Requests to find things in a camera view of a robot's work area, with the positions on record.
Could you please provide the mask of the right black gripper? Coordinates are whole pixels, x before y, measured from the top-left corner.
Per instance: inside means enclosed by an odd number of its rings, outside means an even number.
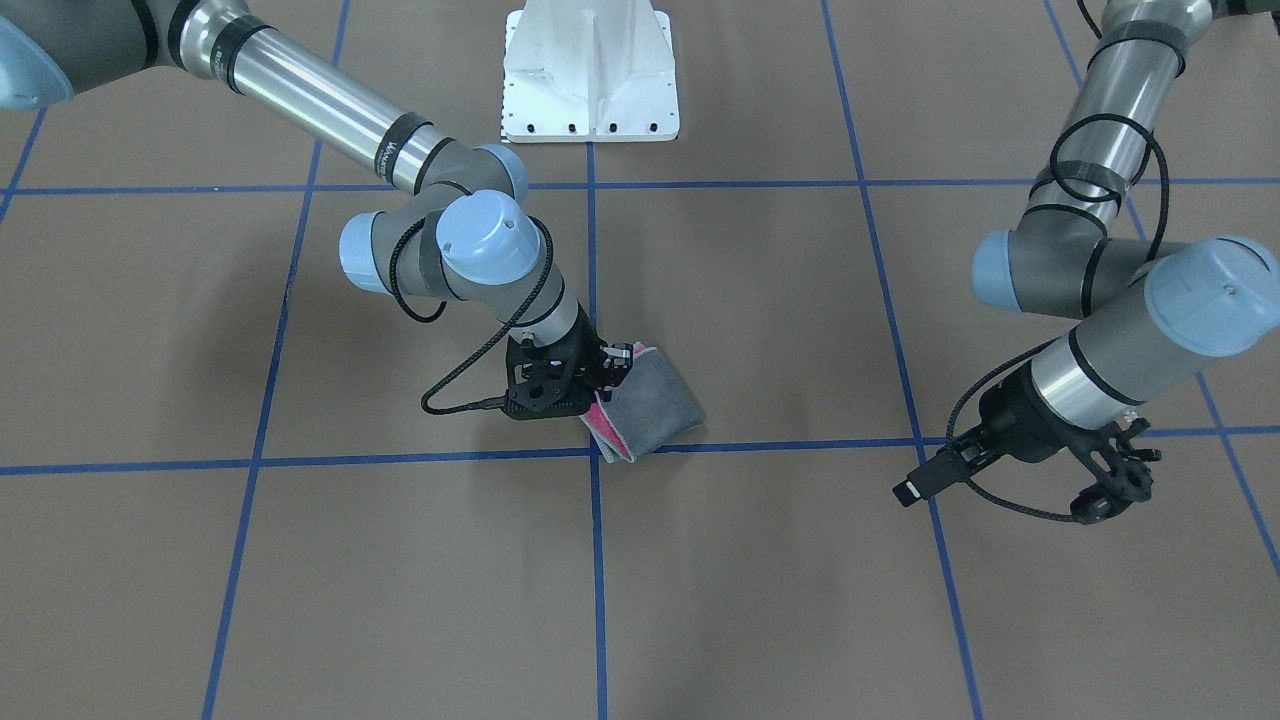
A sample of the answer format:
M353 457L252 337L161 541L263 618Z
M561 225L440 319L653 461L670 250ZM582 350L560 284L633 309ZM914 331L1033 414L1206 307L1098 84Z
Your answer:
M604 345L584 310L577 313L567 334L580 341L580 361L585 365L586 383L593 388L593 402L602 406L611 402L616 387L634 368L634 346Z

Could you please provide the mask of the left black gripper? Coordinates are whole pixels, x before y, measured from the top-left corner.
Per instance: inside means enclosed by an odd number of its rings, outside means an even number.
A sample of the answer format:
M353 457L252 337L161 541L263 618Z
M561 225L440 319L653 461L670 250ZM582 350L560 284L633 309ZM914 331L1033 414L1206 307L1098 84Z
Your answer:
M946 448L908 473L892 488L902 507L936 497L957 483L972 479L972 468L986 469L1002 457L1042 462L1068 448L1088 454L1094 448L1091 432L1064 421L1046 404L1036 387L1032 364L1023 363L979 401L980 423Z

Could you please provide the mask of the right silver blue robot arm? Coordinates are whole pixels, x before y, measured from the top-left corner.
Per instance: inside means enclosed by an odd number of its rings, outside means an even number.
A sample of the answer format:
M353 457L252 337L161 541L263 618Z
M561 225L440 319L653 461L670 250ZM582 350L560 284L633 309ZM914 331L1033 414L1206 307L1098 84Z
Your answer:
M397 211L355 217L340 264L361 290L474 301L500 329L506 391L463 404L517 420L577 416L607 401L634 348L599 338L556 266L547 225L524 210L529 178L498 145L470 147L253 15L243 1L5 1L3 108L35 111L154 67L215 81L271 109L404 191Z

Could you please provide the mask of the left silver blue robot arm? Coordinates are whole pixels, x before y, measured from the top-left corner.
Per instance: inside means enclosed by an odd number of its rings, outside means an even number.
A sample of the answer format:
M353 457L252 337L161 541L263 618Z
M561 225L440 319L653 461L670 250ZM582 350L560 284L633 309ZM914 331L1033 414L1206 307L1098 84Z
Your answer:
M1165 99L1213 20L1275 1L1110 1L1085 78L1050 159L1010 231L979 243L972 290L1015 313L1073 319L1064 336L993 369L972 388L979 423L947 430L940 451L893 488L902 506L933 498L1002 457L1041 462L1066 450L1093 483L1055 521L1094 524L1151 497L1160 455L1133 439L1142 404L1277 327L1277 259L1244 237L1166 243L1111 224L1155 161Z

